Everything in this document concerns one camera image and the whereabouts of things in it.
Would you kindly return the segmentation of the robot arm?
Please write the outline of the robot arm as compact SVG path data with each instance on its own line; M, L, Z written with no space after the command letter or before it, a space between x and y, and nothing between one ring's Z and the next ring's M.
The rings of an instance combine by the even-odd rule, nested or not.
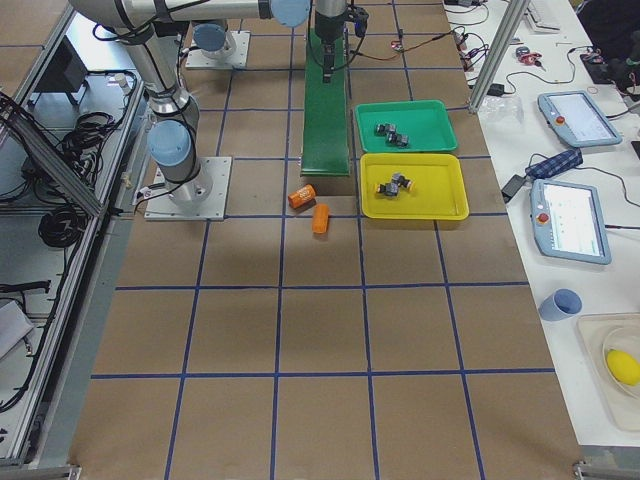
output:
M346 1L266 1L268 18L275 18L287 27L297 27L311 19L311 8L315 7L314 32L320 41L323 59L322 81L330 83L335 71L336 42L347 21ZM206 52L209 58L222 59L236 49L233 35L228 32L225 20L195 22L193 27L195 45Z
M177 68L164 57L154 23L222 22L228 19L275 19L297 27L309 18L307 1L73 1L84 17L120 42L141 76L153 113L146 133L146 153L156 162L164 185L142 194L149 219L220 220L224 217L231 159L200 157L196 130L200 110L180 84Z

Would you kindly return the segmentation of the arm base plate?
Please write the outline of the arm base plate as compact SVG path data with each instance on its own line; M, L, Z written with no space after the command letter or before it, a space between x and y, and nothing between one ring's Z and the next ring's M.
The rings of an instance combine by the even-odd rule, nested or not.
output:
M195 31L187 55L186 68L191 70L245 69L250 37L249 31Z
M165 186L151 194L144 218L149 221L222 221L226 212L231 157L198 157L200 172L171 194Z

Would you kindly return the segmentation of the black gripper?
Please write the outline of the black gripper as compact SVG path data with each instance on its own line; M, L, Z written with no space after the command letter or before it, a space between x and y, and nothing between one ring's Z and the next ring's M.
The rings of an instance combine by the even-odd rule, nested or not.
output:
M315 34L323 51L322 81L330 83L334 72L334 42L340 37L346 18L346 0L316 0L314 2Z

